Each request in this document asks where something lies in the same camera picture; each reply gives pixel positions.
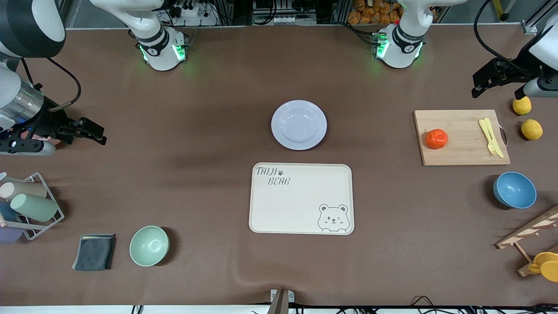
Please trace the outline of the dark grey folded cloth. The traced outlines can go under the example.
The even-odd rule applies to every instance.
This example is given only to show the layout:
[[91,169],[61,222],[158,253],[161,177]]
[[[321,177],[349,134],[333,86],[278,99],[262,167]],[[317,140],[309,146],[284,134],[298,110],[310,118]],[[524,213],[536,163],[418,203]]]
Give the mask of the dark grey folded cloth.
[[78,272],[109,270],[115,242],[115,234],[80,235],[78,252],[72,269]]

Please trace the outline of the pale lilac round plate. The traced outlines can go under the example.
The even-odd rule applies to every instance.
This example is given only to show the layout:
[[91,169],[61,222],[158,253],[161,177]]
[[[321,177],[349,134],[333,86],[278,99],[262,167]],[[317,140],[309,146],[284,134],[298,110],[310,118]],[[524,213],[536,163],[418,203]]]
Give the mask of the pale lilac round plate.
[[319,145],[325,138],[327,127],[327,118],[322,109],[304,100],[284,103],[271,119],[271,131],[277,142],[297,151]]

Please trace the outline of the bamboo cutting board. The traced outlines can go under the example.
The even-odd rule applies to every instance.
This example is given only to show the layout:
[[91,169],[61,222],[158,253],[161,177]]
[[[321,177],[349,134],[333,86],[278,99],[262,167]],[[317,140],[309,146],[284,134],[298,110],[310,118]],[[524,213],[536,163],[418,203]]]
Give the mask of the bamboo cutting board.
[[[416,110],[413,115],[424,166],[510,165],[510,156],[493,109]],[[503,157],[494,156],[488,150],[488,142],[478,123],[480,119],[490,119]],[[426,133],[434,129],[442,129],[448,134],[449,141],[441,149],[426,146]]]

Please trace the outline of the beige cup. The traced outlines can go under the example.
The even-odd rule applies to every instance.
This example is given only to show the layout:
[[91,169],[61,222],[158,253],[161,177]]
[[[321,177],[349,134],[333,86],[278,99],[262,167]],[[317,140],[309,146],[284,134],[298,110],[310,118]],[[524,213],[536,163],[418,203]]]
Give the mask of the beige cup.
[[8,181],[0,186],[0,198],[12,201],[12,199],[21,194],[36,195],[46,198],[48,191],[44,185],[40,183],[25,181]]

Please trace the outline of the mint green cup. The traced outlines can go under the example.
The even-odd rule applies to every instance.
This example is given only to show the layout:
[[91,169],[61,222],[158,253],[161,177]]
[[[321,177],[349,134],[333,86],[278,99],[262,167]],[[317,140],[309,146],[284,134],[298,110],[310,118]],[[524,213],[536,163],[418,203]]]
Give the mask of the mint green cup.
[[38,222],[46,222],[58,212],[58,204],[37,195],[19,194],[10,201],[10,206],[22,216]]

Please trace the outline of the yellow plastic fork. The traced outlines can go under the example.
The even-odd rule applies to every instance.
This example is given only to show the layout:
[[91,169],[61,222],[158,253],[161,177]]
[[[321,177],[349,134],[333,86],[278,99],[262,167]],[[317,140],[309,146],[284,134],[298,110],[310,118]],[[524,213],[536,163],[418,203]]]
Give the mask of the yellow plastic fork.
[[497,144],[496,139],[494,139],[494,136],[491,133],[491,128],[488,127],[484,119],[478,120],[478,124],[480,125],[480,128],[482,129],[484,136],[487,140],[487,148],[490,151],[490,153],[493,156],[500,156],[496,147]]

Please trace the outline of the blue cup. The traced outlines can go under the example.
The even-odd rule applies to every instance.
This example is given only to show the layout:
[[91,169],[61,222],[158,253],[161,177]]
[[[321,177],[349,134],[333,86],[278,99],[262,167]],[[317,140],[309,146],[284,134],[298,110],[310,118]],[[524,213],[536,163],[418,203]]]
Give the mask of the blue cup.
[[0,201],[0,214],[5,221],[17,222],[17,213],[14,211],[10,203],[7,201]]

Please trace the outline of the white socket bar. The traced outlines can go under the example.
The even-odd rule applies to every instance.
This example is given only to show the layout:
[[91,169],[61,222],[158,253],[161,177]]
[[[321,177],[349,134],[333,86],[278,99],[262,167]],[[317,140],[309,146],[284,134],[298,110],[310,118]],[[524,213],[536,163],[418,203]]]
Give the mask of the white socket bar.
[[312,25],[317,20],[313,16],[308,15],[277,15],[273,19],[273,24],[296,24],[296,25]]

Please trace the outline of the blue bowl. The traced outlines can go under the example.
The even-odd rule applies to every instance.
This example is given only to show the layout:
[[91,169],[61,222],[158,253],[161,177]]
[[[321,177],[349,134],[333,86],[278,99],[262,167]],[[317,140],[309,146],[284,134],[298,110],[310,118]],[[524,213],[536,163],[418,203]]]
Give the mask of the blue bowl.
[[530,208],[538,198],[534,183],[518,172],[506,172],[497,177],[493,184],[496,199],[510,208]]

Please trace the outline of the mint green bowl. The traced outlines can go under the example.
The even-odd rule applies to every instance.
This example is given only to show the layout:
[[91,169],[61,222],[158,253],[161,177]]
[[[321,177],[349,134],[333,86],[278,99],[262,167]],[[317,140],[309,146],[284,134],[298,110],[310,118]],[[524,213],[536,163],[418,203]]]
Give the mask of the mint green bowl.
[[145,226],[132,237],[129,254],[138,266],[150,267],[165,259],[170,248],[166,231],[159,226]]

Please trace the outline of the metal table edge bracket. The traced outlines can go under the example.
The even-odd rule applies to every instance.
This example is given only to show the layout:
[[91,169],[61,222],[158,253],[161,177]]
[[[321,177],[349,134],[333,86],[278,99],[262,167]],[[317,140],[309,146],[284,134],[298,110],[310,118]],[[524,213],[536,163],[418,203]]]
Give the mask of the metal table edge bracket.
[[270,302],[267,314],[289,314],[289,306],[295,302],[295,294],[291,290],[271,290]]

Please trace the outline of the orange mandarin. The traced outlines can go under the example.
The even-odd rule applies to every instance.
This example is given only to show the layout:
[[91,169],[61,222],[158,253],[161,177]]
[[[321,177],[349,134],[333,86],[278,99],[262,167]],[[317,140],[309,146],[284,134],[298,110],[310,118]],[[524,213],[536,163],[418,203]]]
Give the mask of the orange mandarin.
[[442,129],[433,129],[425,134],[425,145],[430,149],[442,149],[447,145],[449,136]]

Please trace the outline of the white power strip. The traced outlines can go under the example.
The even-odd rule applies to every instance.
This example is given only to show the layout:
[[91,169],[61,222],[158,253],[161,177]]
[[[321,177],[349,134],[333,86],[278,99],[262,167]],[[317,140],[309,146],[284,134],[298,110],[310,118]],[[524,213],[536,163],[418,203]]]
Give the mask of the white power strip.
[[169,11],[172,24],[175,26],[221,26],[221,18],[217,14],[215,5],[198,0],[183,0],[177,2]]

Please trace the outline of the cream bear print tray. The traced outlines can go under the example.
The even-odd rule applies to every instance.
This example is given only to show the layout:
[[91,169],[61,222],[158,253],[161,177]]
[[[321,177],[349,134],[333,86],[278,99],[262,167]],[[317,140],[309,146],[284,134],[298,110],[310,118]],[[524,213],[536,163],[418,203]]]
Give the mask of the cream bear print tray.
[[350,235],[355,227],[350,167],[257,163],[248,225],[261,234]]

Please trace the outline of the pile of orange round items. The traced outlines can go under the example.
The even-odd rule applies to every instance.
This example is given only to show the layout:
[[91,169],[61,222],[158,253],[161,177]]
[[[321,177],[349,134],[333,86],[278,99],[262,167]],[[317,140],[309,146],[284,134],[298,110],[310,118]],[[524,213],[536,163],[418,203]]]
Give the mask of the pile of orange round items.
[[353,0],[349,24],[398,24],[403,6],[397,0]]

